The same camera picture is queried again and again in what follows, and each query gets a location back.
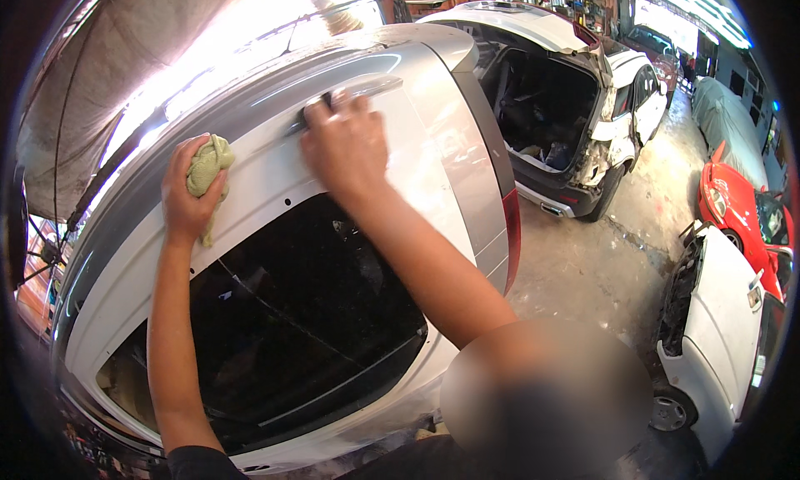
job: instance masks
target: car cover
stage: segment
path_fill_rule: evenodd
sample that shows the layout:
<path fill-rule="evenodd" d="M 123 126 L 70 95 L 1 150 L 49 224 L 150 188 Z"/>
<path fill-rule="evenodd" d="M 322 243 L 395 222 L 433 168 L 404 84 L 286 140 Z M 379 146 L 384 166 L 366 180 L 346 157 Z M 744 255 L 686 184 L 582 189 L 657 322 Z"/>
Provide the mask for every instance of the car cover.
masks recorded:
<path fill-rule="evenodd" d="M 753 119 L 742 100 L 712 77 L 697 81 L 692 118 L 710 150 L 725 141 L 721 162 L 738 171 L 755 188 L 769 186 Z"/>

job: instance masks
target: rag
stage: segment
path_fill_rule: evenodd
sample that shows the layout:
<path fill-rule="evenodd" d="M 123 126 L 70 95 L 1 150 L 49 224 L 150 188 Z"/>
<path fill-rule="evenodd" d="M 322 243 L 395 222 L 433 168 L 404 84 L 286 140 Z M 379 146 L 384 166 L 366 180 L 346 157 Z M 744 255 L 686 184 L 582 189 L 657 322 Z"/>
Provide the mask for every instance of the rag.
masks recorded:
<path fill-rule="evenodd" d="M 226 170 L 234 163 L 235 156 L 230 150 L 228 141 L 223 137 L 211 135 L 205 145 L 197 149 L 197 153 L 192 156 L 192 163 L 186 171 L 186 188 L 195 197 L 201 197 L 211 186 L 211 182 L 220 170 Z M 222 195 L 219 196 L 214 214 L 208 221 L 205 230 L 200 234 L 200 243 L 204 247 L 211 247 L 211 227 L 214 226 L 214 218 L 219 206 L 228 196 L 228 183 L 222 188 Z"/>

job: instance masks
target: tarp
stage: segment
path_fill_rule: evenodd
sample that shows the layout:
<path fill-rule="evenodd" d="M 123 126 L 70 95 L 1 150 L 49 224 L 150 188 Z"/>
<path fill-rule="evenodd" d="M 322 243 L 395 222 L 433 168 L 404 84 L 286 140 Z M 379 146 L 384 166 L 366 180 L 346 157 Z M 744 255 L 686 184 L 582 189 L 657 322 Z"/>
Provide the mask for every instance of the tarp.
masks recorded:
<path fill-rule="evenodd" d="M 705 135 L 709 150 L 723 140 L 721 161 L 733 167 L 756 189 L 769 186 L 753 119 L 739 96 L 712 77 L 695 84 L 692 118 Z"/>
<path fill-rule="evenodd" d="M 46 70 L 17 144 L 31 214 L 65 221 L 91 176 L 127 100 L 174 64 L 237 0 L 102 0 Z"/>

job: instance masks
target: white car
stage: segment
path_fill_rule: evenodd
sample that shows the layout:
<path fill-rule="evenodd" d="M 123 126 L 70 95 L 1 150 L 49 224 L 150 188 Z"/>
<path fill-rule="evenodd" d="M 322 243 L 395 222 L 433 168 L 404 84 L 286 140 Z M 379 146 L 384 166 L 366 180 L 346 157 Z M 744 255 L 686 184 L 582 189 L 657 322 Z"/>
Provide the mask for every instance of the white car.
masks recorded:
<path fill-rule="evenodd" d="M 716 226 L 696 221 L 692 232 L 665 291 L 650 425 L 690 426 L 711 465 L 759 392 L 784 306 Z"/>
<path fill-rule="evenodd" d="M 390 183 L 505 292 L 518 199 L 477 55 L 449 27 L 353 32 L 266 63 L 168 125 L 111 186 L 70 259 L 53 349 L 65 397 L 120 443 L 163 457 L 145 359 L 159 186 L 175 145 L 211 131 L 236 161 L 214 245 L 191 258 L 190 314 L 205 412 L 234 464 L 292 470 L 433 413 L 457 350 L 305 168 L 293 124 L 339 86 L 371 96 Z"/>
<path fill-rule="evenodd" d="M 613 42 L 606 55 L 582 25 L 524 3 L 468 2 L 417 22 L 475 39 L 520 195 L 559 217 L 602 217 L 666 111 L 647 56 Z"/>

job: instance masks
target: open trunk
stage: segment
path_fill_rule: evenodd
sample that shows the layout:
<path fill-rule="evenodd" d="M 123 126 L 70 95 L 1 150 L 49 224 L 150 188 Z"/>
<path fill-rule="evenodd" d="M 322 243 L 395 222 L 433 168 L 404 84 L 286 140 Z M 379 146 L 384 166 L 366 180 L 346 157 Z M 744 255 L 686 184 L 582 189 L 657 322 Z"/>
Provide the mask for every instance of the open trunk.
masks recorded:
<path fill-rule="evenodd" d="M 325 194 L 194 277 L 190 315 L 205 412 L 229 455 L 303 435 L 374 402 L 405 374 L 427 335 L 395 273 Z M 145 340 L 146 321 L 97 382 L 155 430 Z"/>
<path fill-rule="evenodd" d="M 509 152 L 550 173 L 572 164 L 598 95 L 597 80 L 547 57 L 506 47 L 481 79 Z"/>

